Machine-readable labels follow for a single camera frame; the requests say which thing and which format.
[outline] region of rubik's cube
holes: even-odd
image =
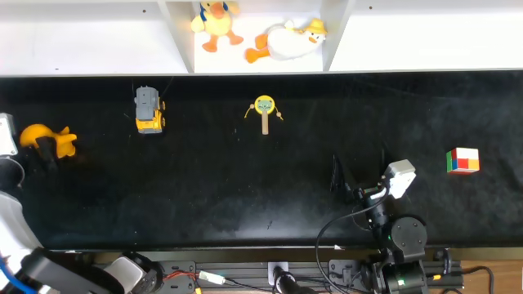
[[[447,172],[471,174],[480,170],[480,154],[477,149],[456,148],[447,153]]]

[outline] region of yellow toy truck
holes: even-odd
[[[161,133],[165,127],[165,102],[160,101],[158,91],[153,87],[136,89],[136,126],[141,134]]]

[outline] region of wooden handle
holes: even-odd
[[[261,133],[269,135],[269,114],[266,110],[263,110],[263,113],[261,113]]]

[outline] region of black table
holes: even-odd
[[[138,134],[133,90],[167,93],[168,129]],[[270,135],[248,106],[275,98]],[[311,246],[352,206],[329,192],[334,153],[376,181],[382,147],[417,178],[395,202],[427,223],[429,245],[523,244],[523,73],[0,80],[0,111],[20,130],[69,126],[78,153],[27,168],[16,194],[51,249]],[[445,153],[480,150],[481,171],[446,173]],[[352,220],[324,244],[372,246]]]

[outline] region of orange beak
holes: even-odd
[[[211,6],[211,13],[214,17],[221,19],[226,13],[226,10],[223,9],[223,2],[214,3]]]

